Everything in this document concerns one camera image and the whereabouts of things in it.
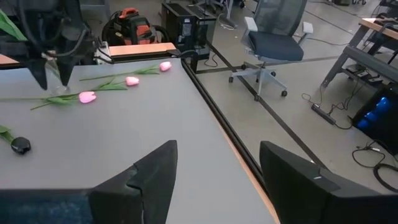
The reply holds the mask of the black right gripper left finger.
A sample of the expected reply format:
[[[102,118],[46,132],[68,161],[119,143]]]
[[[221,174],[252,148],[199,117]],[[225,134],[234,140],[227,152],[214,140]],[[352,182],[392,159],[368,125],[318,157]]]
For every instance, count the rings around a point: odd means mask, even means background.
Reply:
[[[177,175],[176,140],[168,140],[90,192],[95,224],[165,224]]]

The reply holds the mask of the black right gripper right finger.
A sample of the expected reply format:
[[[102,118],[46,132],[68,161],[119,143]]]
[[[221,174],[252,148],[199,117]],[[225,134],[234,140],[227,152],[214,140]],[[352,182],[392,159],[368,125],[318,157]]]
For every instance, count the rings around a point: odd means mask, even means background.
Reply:
[[[281,224],[398,224],[398,195],[383,195],[270,141],[260,143],[265,188]]]

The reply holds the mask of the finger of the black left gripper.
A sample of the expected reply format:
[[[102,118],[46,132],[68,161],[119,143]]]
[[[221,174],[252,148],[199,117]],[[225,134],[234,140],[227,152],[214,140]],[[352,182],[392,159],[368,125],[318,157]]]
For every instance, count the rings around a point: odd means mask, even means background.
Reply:
[[[26,62],[26,67],[30,70],[32,76],[43,90],[47,90],[48,88],[45,71],[46,62],[47,60],[44,58],[32,59]]]
[[[76,60],[73,57],[61,57],[58,59],[58,71],[63,86],[67,86],[70,80]]]

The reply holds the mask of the black artificial tulip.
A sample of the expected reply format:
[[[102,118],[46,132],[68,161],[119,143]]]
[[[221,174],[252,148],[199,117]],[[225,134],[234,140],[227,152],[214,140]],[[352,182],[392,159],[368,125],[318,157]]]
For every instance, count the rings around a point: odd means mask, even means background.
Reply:
[[[18,155],[24,155],[31,150],[30,141],[24,137],[14,137],[11,130],[0,125],[0,138],[3,138]]]

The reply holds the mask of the clear glass vase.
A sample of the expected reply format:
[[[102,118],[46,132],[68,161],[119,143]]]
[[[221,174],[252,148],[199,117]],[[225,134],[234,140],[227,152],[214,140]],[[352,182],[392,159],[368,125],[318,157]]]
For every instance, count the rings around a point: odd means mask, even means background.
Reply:
[[[66,95],[70,93],[68,86],[63,86],[58,66],[55,60],[48,60],[45,64],[47,85],[51,96]]]

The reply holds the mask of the pink artificial tulip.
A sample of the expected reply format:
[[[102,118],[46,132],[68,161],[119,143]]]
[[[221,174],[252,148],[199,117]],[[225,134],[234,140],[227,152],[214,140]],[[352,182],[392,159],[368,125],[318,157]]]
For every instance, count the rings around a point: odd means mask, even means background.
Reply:
[[[104,82],[104,83],[98,85],[97,87],[94,87],[93,89],[87,90],[87,91],[94,91],[96,94],[96,92],[99,92],[99,91],[127,90],[127,88],[129,86],[136,86],[138,84],[139,84],[139,79],[137,77],[126,77],[124,79],[124,81],[122,81],[122,82],[114,82],[114,80],[112,79],[108,82]],[[47,104],[47,103],[43,102],[40,106],[36,106],[36,107],[32,108],[32,110],[36,110],[36,109],[39,109],[41,107],[48,106],[48,105],[57,105],[57,104],[53,104],[53,103]]]
[[[89,103],[96,99],[96,94],[94,91],[84,91],[81,93],[75,93],[71,95],[60,95],[60,96],[50,96],[45,98],[0,98],[0,101],[6,100],[40,100],[47,104],[58,104],[65,105],[69,104],[73,100],[79,100],[81,103]]]
[[[103,79],[103,78],[114,78],[114,77],[119,77],[123,75],[156,75],[159,74],[160,72],[166,72],[172,67],[172,64],[170,62],[162,62],[159,65],[153,65],[149,66],[146,68],[141,68],[138,70],[134,70],[132,72],[126,72],[126,73],[117,73],[117,74],[112,74],[112,75],[103,75],[100,77],[93,77],[93,78],[83,78],[81,81],[88,81],[88,80],[97,80],[97,79]]]

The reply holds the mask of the orange black vacuum cleaner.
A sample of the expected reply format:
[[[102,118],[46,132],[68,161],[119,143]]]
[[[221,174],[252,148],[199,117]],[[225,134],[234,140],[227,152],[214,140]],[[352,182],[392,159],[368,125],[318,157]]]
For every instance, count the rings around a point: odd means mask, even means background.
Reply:
[[[170,37],[165,28],[151,24],[136,8],[129,7],[111,15],[103,27],[101,40],[109,46],[145,45],[167,43]]]

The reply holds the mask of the black power strip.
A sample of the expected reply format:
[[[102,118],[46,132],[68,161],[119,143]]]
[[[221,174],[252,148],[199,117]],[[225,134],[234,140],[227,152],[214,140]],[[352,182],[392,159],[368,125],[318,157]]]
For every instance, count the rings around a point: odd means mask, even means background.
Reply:
[[[326,112],[324,112],[317,104],[313,104],[311,106],[311,109],[316,112],[317,115],[321,116],[325,121],[330,123],[331,125],[335,125],[336,121],[328,115]]]

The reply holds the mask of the black perforated computer case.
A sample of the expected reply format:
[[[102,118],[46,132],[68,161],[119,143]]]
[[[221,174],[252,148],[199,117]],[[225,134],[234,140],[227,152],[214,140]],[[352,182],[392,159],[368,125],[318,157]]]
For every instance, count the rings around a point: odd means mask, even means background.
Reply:
[[[398,154],[398,84],[381,87],[358,110],[353,126],[383,143],[393,156]]]

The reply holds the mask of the black equipment box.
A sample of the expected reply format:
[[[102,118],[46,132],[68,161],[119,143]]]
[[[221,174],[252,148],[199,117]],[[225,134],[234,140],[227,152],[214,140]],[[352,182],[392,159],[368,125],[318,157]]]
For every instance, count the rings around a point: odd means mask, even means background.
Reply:
[[[171,43],[183,52],[193,50],[197,18],[179,3],[162,3],[162,27],[166,29]]]

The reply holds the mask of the grey metal workbench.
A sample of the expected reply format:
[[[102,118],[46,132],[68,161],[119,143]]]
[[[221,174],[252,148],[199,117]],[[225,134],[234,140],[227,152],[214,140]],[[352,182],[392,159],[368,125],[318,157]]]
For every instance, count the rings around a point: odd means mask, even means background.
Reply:
[[[338,57],[326,77],[322,81],[321,86],[326,88],[329,83],[335,78],[338,73],[343,73],[346,70],[342,69],[343,65],[350,58],[355,62],[369,68],[370,70],[377,72],[381,76],[388,78],[390,81],[398,82],[398,68],[388,65],[386,62],[379,60],[375,56],[366,53],[365,51],[358,48],[358,44],[366,35],[369,29],[376,31],[380,34],[384,34],[390,38],[398,40],[398,32],[392,29],[383,29],[381,25],[376,24],[376,21],[388,21],[391,22],[393,19],[385,18],[364,18],[359,22],[359,29],[350,40],[349,44],[343,49],[343,52]]]

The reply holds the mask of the grey office chair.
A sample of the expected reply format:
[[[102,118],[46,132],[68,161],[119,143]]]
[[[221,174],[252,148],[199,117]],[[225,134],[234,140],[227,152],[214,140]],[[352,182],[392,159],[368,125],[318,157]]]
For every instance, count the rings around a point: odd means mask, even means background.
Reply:
[[[255,76],[258,84],[254,100],[259,101],[262,84],[268,80],[282,88],[281,96],[287,96],[287,87],[276,79],[276,72],[266,68],[268,62],[299,62],[303,59],[302,44],[313,33],[313,25],[303,22],[302,16],[308,0],[258,0],[254,15],[245,17],[246,30],[241,42],[246,53],[262,62],[249,68],[243,63],[238,72],[229,77]]]

